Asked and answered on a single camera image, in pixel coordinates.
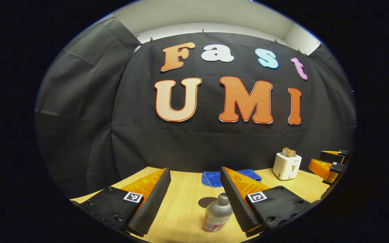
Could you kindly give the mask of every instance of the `black curtain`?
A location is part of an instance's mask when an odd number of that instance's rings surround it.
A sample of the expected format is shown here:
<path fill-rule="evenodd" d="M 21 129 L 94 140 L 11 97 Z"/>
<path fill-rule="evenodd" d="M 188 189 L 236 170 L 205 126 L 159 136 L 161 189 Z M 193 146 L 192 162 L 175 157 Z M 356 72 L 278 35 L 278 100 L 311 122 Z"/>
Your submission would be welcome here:
<path fill-rule="evenodd" d="M 70 198 L 96 192 L 146 167 L 116 163 L 111 119 L 125 67 L 140 42 L 109 16 L 60 52 L 40 86 L 35 131 L 48 172 Z"/>
<path fill-rule="evenodd" d="M 325 46 L 308 58 L 292 48 L 242 34 L 181 34 L 139 42 L 116 19 L 109 19 L 76 37 L 56 58 L 40 88 L 36 106 L 37 137 L 49 173 L 68 197 L 78 197 L 116 183 L 152 166 L 187 172 L 265 169 L 283 147 L 296 150 L 309 171 L 321 150 L 352 150 L 356 112 L 346 75 Z M 181 68 L 161 72 L 163 49 L 193 42 Z M 203 47 L 226 45 L 232 62 L 208 62 Z M 258 63 L 255 49 L 272 51 L 279 63 L 270 69 Z M 303 80 L 291 58 L 304 65 Z M 242 80 L 248 92 L 256 81 L 273 85 L 271 124 L 250 118 L 223 123 L 223 76 Z M 181 109 L 181 80 L 202 79 L 196 112 L 180 123 L 161 119 L 155 109 L 161 80 L 174 80 L 171 106 Z M 301 91 L 301 124 L 291 125 L 288 88 Z"/>

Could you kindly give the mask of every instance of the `wooden table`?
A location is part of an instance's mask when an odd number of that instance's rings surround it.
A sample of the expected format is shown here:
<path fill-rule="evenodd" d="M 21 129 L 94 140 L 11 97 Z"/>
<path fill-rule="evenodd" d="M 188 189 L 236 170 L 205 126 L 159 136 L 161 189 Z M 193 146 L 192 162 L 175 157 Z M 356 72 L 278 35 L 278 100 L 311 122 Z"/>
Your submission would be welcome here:
<path fill-rule="evenodd" d="M 116 188 L 136 181 L 159 169 L 146 167 L 138 173 L 112 185 Z M 282 185 L 293 193 L 312 203 L 319 200 L 326 191 L 328 185 L 322 183 L 317 175 L 304 171 L 298 171 L 296 178 L 288 181 L 281 181 L 273 174 L 272 168 L 255 170 L 262 177 L 262 183 L 269 187 Z M 236 221 L 234 215 L 218 232 L 207 233 L 201 229 L 205 209 L 199 206 L 198 201 L 204 197 L 217 197 L 223 188 L 212 188 L 201 182 L 202 173 L 171 171 L 171 183 L 164 200 L 160 206 L 157 216 L 151 225 L 150 231 L 143 240 L 153 243 L 239 243 L 250 238 Z M 98 192 L 74 198 L 72 200 L 83 203 Z"/>

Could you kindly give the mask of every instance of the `blue cloth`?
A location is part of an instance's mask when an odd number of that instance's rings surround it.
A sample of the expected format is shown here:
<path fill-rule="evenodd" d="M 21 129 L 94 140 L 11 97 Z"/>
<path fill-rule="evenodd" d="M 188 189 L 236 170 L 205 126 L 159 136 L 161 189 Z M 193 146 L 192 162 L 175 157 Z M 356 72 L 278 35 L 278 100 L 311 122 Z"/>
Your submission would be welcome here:
<path fill-rule="evenodd" d="M 243 169 L 237 171 L 247 177 L 252 178 L 253 180 L 256 180 L 258 182 L 262 182 L 262 178 L 256 174 L 252 169 Z M 205 186 L 210 187 L 222 187 L 222 184 L 220 182 L 220 172 L 209 172 L 204 171 L 202 173 L 202 184 Z"/>

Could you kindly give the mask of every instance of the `bolt hole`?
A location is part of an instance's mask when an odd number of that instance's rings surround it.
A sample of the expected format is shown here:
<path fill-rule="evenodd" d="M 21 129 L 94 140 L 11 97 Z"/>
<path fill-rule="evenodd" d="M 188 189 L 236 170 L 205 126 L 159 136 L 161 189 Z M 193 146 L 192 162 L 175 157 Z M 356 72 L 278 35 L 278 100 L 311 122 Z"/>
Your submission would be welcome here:
<path fill-rule="evenodd" d="M 118 216 L 118 215 L 115 216 L 114 219 L 117 220 L 117 221 L 120 221 L 120 222 L 122 221 L 122 217 L 121 217 L 121 216 Z"/>

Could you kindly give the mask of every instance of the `pink letter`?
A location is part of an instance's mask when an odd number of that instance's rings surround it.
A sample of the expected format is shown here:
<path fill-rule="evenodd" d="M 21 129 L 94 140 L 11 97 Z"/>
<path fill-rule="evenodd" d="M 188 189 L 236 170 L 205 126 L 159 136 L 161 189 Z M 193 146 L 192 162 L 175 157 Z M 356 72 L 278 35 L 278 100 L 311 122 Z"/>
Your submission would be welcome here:
<path fill-rule="evenodd" d="M 292 58 L 291 62 L 293 62 L 295 64 L 296 70 L 298 71 L 298 74 L 300 75 L 300 77 L 304 80 L 307 80 L 307 75 L 303 72 L 304 66 L 301 64 L 301 62 L 299 62 L 296 57 Z"/>

